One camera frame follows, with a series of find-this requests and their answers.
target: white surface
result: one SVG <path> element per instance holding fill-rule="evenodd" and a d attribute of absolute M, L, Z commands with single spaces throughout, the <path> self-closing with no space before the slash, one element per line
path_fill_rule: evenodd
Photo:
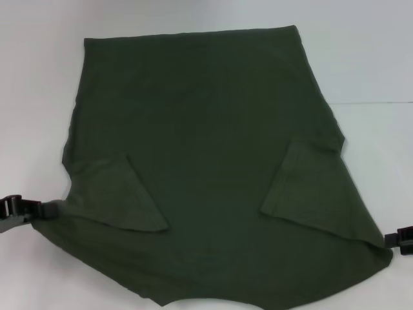
<path fill-rule="evenodd" d="M 0 197 L 62 198 L 61 153 L 84 37 L 297 25 L 348 139 L 345 161 L 384 233 L 413 225 L 413 2 L 0 0 Z M 52 245 L 31 227 L 0 235 L 7 310 L 160 309 Z M 302 309 L 410 309 L 413 260 Z M 255 309 L 185 300 L 169 310 Z"/>

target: white backdrop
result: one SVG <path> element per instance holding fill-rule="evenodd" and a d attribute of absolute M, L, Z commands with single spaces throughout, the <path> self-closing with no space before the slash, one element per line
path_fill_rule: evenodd
<path fill-rule="evenodd" d="M 83 38 L 299 28 L 348 145 L 345 161 L 383 233 L 413 225 L 413 1 L 0 0 L 0 197 L 62 198 L 60 164 Z M 30 226 L 0 235 L 7 310 L 160 309 L 52 245 Z M 413 258 L 303 309 L 409 309 Z M 254 309 L 185 300 L 166 309 Z"/>

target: green cloth cover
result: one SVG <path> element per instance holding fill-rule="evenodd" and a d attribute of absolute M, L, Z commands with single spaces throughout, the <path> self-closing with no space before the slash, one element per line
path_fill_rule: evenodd
<path fill-rule="evenodd" d="M 85 39 L 51 242 L 143 298 L 266 310 L 392 252 L 340 153 L 296 27 Z"/>

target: olive green fabric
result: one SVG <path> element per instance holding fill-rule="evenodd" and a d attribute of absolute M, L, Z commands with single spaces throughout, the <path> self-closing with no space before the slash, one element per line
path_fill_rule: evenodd
<path fill-rule="evenodd" d="M 294 26 L 86 39 L 57 246 L 160 305 L 288 309 L 392 252 Z"/>

